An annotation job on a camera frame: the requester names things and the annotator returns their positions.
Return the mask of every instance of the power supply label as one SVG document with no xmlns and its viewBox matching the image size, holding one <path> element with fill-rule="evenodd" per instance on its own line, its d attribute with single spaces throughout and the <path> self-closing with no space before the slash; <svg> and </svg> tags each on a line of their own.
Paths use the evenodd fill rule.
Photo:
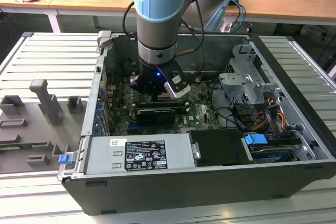
<svg viewBox="0 0 336 224">
<path fill-rule="evenodd" d="M 167 169 L 164 141 L 126 142 L 125 170 Z"/>
</svg>

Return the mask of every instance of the blue latch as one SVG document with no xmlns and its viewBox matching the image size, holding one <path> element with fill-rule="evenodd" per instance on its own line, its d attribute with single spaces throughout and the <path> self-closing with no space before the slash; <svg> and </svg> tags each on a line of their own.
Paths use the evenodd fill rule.
<svg viewBox="0 0 336 224">
<path fill-rule="evenodd" d="M 248 134 L 245 136 L 245 141 L 250 144 L 268 144 L 267 139 L 263 134 Z"/>
<path fill-rule="evenodd" d="M 72 164 L 72 154 L 62 154 L 59 155 L 58 164 L 59 165 L 70 165 Z"/>
</svg>

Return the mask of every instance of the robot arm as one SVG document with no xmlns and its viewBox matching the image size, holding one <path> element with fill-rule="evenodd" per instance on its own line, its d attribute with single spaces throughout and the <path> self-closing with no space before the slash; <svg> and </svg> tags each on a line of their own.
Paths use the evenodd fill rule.
<svg viewBox="0 0 336 224">
<path fill-rule="evenodd" d="M 134 0 L 141 64 L 140 75 L 131 80 L 132 88 L 141 93 L 150 93 L 154 99 L 164 89 L 172 98 L 179 98 L 190 91 L 183 71 L 174 57 L 179 54 L 176 52 L 176 40 L 181 18 L 183 17 L 191 25 L 200 27 L 202 18 L 201 15 L 198 17 L 195 1 Z M 221 19 L 224 12 L 221 12 L 224 10 L 222 5 L 225 0 L 198 1 L 201 10 L 203 10 L 200 12 L 205 24 L 208 25 L 211 21 L 213 26 L 213 23 L 217 23 L 218 18 L 214 18 L 216 14 Z"/>
</svg>

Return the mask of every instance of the motherboard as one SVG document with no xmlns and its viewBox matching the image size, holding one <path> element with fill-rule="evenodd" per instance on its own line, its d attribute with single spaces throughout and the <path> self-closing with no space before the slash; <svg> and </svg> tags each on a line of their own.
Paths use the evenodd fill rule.
<svg viewBox="0 0 336 224">
<path fill-rule="evenodd" d="M 111 135 L 187 133 L 190 130 L 219 129 L 218 115 L 209 101 L 213 81 L 192 85 L 179 100 L 163 93 L 158 100 L 129 87 L 127 78 L 113 80 L 107 87 Z"/>
</svg>

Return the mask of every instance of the electrical cable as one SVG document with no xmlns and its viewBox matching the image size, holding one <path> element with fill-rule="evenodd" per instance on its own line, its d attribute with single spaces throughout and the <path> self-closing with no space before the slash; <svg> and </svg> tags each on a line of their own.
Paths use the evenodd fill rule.
<svg viewBox="0 0 336 224">
<path fill-rule="evenodd" d="M 209 65 L 209 66 L 213 67 L 218 73 L 221 72 L 221 71 L 220 71 L 217 67 L 215 67 L 215 65 L 213 65 L 212 63 L 205 62 L 205 63 L 203 64 L 203 66 L 204 66 L 204 65 Z"/>
<path fill-rule="evenodd" d="M 198 4 L 198 0 L 195 0 L 195 3 L 196 3 L 196 7 L 197 7 L 197 12 L 198 12 L 198 15 L 200 17 L 200 22 L 201 22 L 201 27 L 202 27 L 202 38 L 201 38 L 201 42 L 198 44 L 198 46 L 196 46 L 195 48 L 193 49 L 189 49 L 189 50 L 186 50 L 186 51 L 183 51 L 183 52 L 178 52 L 175 54 L 175 57 L 179 57 L 179 56 L 183 56 L 183 55 L 188 55 L 188 54 L 191 54 L 192 52 L 198 50 L 203 42 L 204 42 L 204 27 L 203 27 L 203 19 L 202 19 L 202 14 L 201 14 L 201 9 L 200 9 L 200 5 Z"/>
<path fill-rule="evenodd" d="M 231 1 L 238 6 L 239 12 L 242 14 L 242 18 L 240 19 L 239 27 L 236 29 L 236 31 L 239 32 L 239 28 L 242 26 L 242 23 L 243 23 L 243 10 L 242 10 L 242 6 L 239 3 L 237 3 L 236 1 L 234 1 L 234 0 L 231 0 Z"/>
<path fill-rule="evenodd" d="M 231 0 L 231 1 L 234 2 L 234 3 L 238 6 L 238 16 L 237 16 L 237 18 L 235 19 L 235 21 L 233 22 L 233 24 L 231 25 L 231 27 L 234 28 L 234 29 L 236 30 L 236 32 L 239 32 L 241 26 L 242 26 L 243 23 L 244 23 L 245 17 L 246 17 L 246 10 L 245 10 L 245 7 L 239 3 L 239 0 L 237 0 L 237 1 L 235 1 L 235 0 Z M 235 28 L 234 26 L 235 26 L 235 24 L 237 23 L 240 14 L 241 14 L 242 17 L 241 17 L 239 26 L 238 26 L 238 28 Z"/>
<path fill-rule="evenodd" d="M 334 37 L 332 37 L 331 41 L 324 47 L 324 49 L 322 50 L 322 52 L 320 53 L 320 55 L 318 56 L 316 62 L 318 63 L 319 60 L 321 59 L 321 57 L 323 56 L 324 52 L 327 50 L 327 48 L 331 45 L 331 43 L 334 41 L 334 39 L 336 38 L 336 34 L 334 35 Z"/>
<path fill-rule="evenodd" d="M 191 35 L 193 36 L 193 38 L 195 39 L 195 41 L 197 43 L 197 46 L 199 46 L 200 42 L 198 41 L 198 39 L 197 39 L 196 35 L 194 34 L 194 32 L 190 29 L 189 25 L 183 19 L 181 19 L 181 22 L 183 23 L 183 25 L 185 26 L 185 28 L 188 29 L 189 33 L 191 33 Z M 201 51 L 201 65 L 200 65 L 200 67 L 199 67 L 199 69 L 198 69 L 198 71 L 196 73 L 195 79 L 201 73 L 201 70 L 202 70 L 203 65 L 204 65 L 204 52 L 203 52 L 202 46 L 200 46 L 200 51 Z"/>
<path fill-rule="evenodd" d="M 220 116 L 221 118 L 225 119 L 226 121 L 229 121 L 230 123 L 233 123 L 235 126 L 238 127 L 237 123 L 236 123 L 234 120 L 232 120 L 232 119 L 229 118 L 229 116 L 231 116 L 231 115 L 229 115 L 229 116 L 224 116 L 224 115 L 222 115 L 222 114 L 220 114 L 220 113 L 218 112 L 219 109 L 224 109 L 224 108 L 226 108 L 226 107 L 219 107 L 219 108 L 216 108 L 216 109 L 215 109 L 215 113 L 216 113 L 218 116 Z"/>
<path fill-rule="evenodd" d="M 126 22 L 127 13 L 130 11 L 133 5 L 134 5 L 134 1 L 131 4 L 129 4 L 129 6 L 126 8 L 124 12 L 124 15 L 122 16 L 121 26 L 122 26 L 122 30 L 127 35 L 127 37 L 130 37 L 130 34 L 126 31 L 125 22 Z"/>
</svg>

